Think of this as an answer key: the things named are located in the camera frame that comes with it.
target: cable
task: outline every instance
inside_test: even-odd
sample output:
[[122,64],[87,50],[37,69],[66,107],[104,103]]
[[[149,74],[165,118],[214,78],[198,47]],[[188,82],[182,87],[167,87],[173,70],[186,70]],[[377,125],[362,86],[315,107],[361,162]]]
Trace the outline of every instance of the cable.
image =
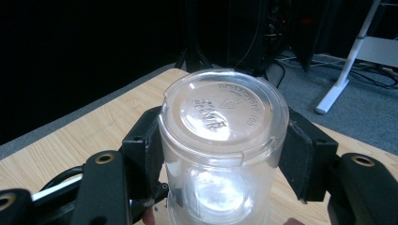
[[[324,66],[324,67],[333,68],[333,69],[340,69],[339,67],[333,67],[333,66]],[[395,75],[388,74],[388,73],[377,73],[377,74],[385,76],[385,77],[387,77],[387,78],[389,78],[390,80],[393,81],[393,83],[391,83],[391,84],[385,84],[385,83],[379,82],[379,81],[377,81],[375,79],[372,79],[372,78],[370,78],[370,77],[368,77],[368,76],[366,76],[364,74],[361,74],[361,73],[359,73],[357,71],[354,71],[352,69],[349,71],[349,73],[350,73],[350,75],[353,78],[357,79],[358,81],[360,81],[362,83],[367,83],[367,84],[379,86],[379,87],[382,87],[382,88],[385,88],[385,89],[389,89],[389,90],[398,90],[398,86],[397,86],[398,77],[395,76]]]
[[284,74],[286,73],[286,70],[284,69],[284,67],[277,60],[274,60],[273,62],[274,62],[274,64],[279,66],[282,69],[282,72],[283,72],[282,73],[282,77],[279,79],[278,83],[276,84],[276,88],[279,88],[279,86],[281,85],[281,82],[282,82],[282,80],[284,78]]
[[58,174],[55,178],[53,178],[51,181],[49,181],[40,191],[57,186],[67,180],[68,178],[71,178],[74,175],[78,175],[80,173],[83,173],[84,166],[77,166],[73,167],[70,169],[67,169],[63,171],[62,173]]
[[258,34],[258,30],[260,29],[262,5],[263,5],[263,1],[260,0],[260,7],[258,8],[257,27],[255,28],[255,33],[254,33],[254,37],[253,37],[252,43],[250,44],[250,47],[249,47],[248,51],[246,51],[245,55],[239,60],[239,62],[237,62],[237,64],[234,66],[234,68],[237,68],[237,66],[239,66],[239,64],[246,58],[246,56],[248,56],[250,50],[252,49],[252,46],[253,46],[253,44],[255,42],[255,39],[257,37],[257,34]]
[[[297,62],[297,57],[287,57],[285,56],[284,58],[281,59],[275,59],[275,62],[281,63],[281,64],[285,64],[288,65],[292,68],[301,68],[301,66],[296,66],[296,65],[292,65],[289,64],[285,61],[296,61]],[[333,68],[333,69],[343,69],[344,65],[339,65],[340,63],[342,63],[344,60],[339,60],[336,62],[322,62],[322,61],[316,61],[313,60],[310,67],[324,67],[324,68]],[[374,74],[378,74],[378,75],[382,75],[390,80],[392,80],[392,83],[383,83],[380,81],[377,81],[375,79],[372,79],[364,74],[359,73],[358,71],[364,71],[364,72],[370,72],[370,73],[374,73]],[[367,83],[367,84],[371,84],[371,85],[375,85],[375,86],[379,86],[385,89],[389,89],[389,90],[396,90],[398,89],[398,75],[394,75],[391,73],[386,72],[383,69],[378,69],[376,68],[375,65],[373,66],[365,66],[365,67],[355,67],[355,65],[351,68],[349,74],[355,78],[356,80],[362,82],[362,83]]]

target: clear plastic cup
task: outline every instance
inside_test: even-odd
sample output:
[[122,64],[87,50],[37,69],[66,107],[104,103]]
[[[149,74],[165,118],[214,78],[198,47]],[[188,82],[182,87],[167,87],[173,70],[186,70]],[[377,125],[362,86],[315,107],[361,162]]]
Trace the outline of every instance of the clear plastic cup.
[[288,108],[264,79],[232,69],[189,74],[159,117],[173,225],[268,224]]

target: black cable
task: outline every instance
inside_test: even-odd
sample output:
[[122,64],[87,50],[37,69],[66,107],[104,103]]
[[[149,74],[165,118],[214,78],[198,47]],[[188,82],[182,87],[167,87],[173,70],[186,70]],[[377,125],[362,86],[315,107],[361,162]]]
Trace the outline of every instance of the black cable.
[[83,173],[84,166],[77,166],[73,167],[70,169],[67,169],[63,171],[62,173],[58,174],[55,178],[53,178],[51,181],[49,181],[40,191],[52,188],[54,186],[57,186],[67,180],[68,178],[71,178],[74,175],[78,175]]
[[282,82],[282,80],[283,80],[283,78],[284,78],[284,74],[286,73],[286,70],[284,69],[284,66],[282,66],[277,60],[274,60],[273,62],[274,62],[276,65],[278,65],[278,66],[282,69],[282,71],[283,71],[282,77],[279,79],[278,84],[276,85],[276,88],[279,88],[279,85],[281,85],[281,82]]
[[[318,62],[312,62],[312,66],[320,66],[323,68],[333,68],[333,69],[343,69],[343,66],[337,66],[334,64],[324,64],[324,63],[318,63]],[[388,79],[392,80],[393,83],[391,84],[386,84],[386,83],[382,83],[379,82],[375,79],[372,79],[364,74],[359,73],[358,71],[364,71],[364,72],[370,72],[370,73],[374,73],[374,74],[378,74],[378,75],[382,75],[384,77],[387,77]],[[391,74],[383,69],[377,68],[376,66],[373,67],[366,67],[366,68],[351,68],[349,71],[349,74],[355,78],[356,80],[362,82],[362,83],[367,83],[370,85],[375,85],[375,86],[379,86],[388,90],[397,90],[398,89],[398,75],[394,75]]]
[[[335,66],[332,66],[332,65],[324,65],[324,66],[322,66],[322,67],[324,67],[324,68],[333,68],[333,69],[341,69],[340,67],[335,67]],[[393,81],[392,84],[385,84],[385,83],[376,81],[376,80],[374,80],[374,79],[372,79],[372,78],[367,77],[367,76],[364,75],[364,74],[361,74],[361,73],[359,73],[359,72],[357,72],[357,71],[354,71],[353,69],[351,69],[351,70],[349,71],[349,73],[350,73],[350,75],[351,75],[353,78],[357,79],[358,81],[360,81],[360,82],[362,82],[362,83],[367,83],[367,84],[379,86],[379,87],[382,87],[382,88],[385,88],[385,89],[389,89],[389,90],[396,90],[396,89],[398,89],[398,86],[397,86],[397,84],[398,84],[398,79],[397,79],[394,75],[389,74],[389,73],[379,73],[379,72],[377,72],[377,74],[382,75],[382,76],[385,76],[385,77],[391,79],[391,80]]]

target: black equipment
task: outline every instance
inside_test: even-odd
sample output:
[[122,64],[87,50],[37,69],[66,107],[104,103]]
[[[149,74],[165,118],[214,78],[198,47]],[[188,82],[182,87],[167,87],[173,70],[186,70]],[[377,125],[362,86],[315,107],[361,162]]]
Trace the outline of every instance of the black equipment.
[[[165,199],[159,182],[164,161],[158,115],[146,111],[118,151],[90,157],[83,169],[63,172],[45,186],[71,175],[82,179],[32,201],[26,189],[0,191],[0,224],[131,224]],[[302,202],[323,202],[330,193],[332,224],[398,224],[398,184],[377,160],[361,154],[336,156],[338,143],[290,109],[279,167]]]

